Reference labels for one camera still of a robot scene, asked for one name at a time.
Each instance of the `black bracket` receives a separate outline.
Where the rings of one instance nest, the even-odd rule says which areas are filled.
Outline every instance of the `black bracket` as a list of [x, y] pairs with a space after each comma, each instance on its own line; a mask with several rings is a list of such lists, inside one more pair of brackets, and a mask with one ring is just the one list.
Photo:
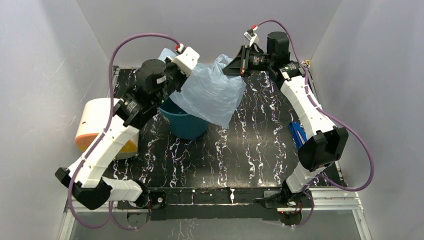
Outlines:
[[342, 156], [348, 136], [344, 127], [318, 131], [299, 148], [299, 162], [310, 172], [330, 166]]

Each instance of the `cable connector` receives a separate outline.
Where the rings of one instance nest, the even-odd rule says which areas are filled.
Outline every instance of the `cable connector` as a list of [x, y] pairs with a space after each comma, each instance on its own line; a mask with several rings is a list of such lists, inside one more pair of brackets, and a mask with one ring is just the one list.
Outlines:
[[175, 52], [177, 52], [178, 54], [181, 54], [182, 52], [184, 52], [184, 44], [182, 44], [181, 42], [179, 43], [179, 46], [176, 45], [175, 46]]
[[258, 29], [258, 26], [253, 25], [251, 29], [248, 29], [244, 33], [244, 37], [249, 40], [249, 47], [251, 47], [254, 43], [259, 43], [258, 35], [255, 33], [256, 29]]
[[175, 63], [184, 75], [187, 77], [190, 76], [192, 70], [195, 68], [196, 64], [198, 64], [200, 55], [193, 48], [189, 46], [184, 47], [182, 43], [180, 43], [179, 48], [175, 48], [175, 50], [179, 55], [174, 57], [171, 62]]

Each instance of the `blue plastic bag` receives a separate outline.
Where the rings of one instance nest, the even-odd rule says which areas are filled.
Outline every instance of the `blue plastic bag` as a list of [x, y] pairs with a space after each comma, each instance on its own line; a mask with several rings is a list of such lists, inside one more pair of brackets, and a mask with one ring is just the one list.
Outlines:
[[[164, 49], [159, 59], [165, 60], [166, 56], [174, 57], [175, 53]], [[222, 69], [231, 61], [221, 54], [211, 65], [198, 63], [181, 92], [175, 91], [169, 97], [188, 114], [228, 128], [246, 88], [241, 76], [224, 75]]]

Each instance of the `gray wall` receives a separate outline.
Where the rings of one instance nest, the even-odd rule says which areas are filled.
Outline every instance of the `gray wall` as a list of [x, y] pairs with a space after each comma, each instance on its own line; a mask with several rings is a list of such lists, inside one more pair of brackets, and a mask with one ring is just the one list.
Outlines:
[[[325, 110], [356, 129], [375, 157], [359, 193], [376, 240], [424, 239], [424, 1], [343, 0], [312, 57]], [[369, 174], [352, 136], [340, 161], [354, 186]]]
[[0, 7], [0, 238], [56, 239], [66, 188], [56, 180], [87, 101], [107, 92], [108, 59], [74, 0]]
[[[215, 1], [87, 1], [77, 0], [97, 39], [110, 57], [123, 39], [143, 32], [171, 35], [200, 54], [203, 63], [219, 54], [235, 57], [247, 40], [243, 33], [253, 24], [277, 19], [290, 29], [302, 59], [310, 59], [341, 0], [215, 0]], [[260, 46], [266, 49], [267, 34], [280, 31], [275, 23], [258, 30]], [[157, 58], [174, 44], [166, 39], [128, 43], [116, 63], [140, 66]]]

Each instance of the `blue object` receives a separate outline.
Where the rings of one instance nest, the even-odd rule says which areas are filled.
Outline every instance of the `blue object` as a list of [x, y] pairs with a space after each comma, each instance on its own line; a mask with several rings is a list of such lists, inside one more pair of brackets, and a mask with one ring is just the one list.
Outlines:
[[186, 113], [171, 98], [159, 107], [159, 111], [171, 133], [178, 138], [194, 141], [208, 129], [209, 122]]
[[288, 128], [290, 129], [291, 135], [294, 138], [296, 148], [299, 150], [307, 140], [305, 130], [301, 127], [300, 123], [295, 121], [290, 122]]

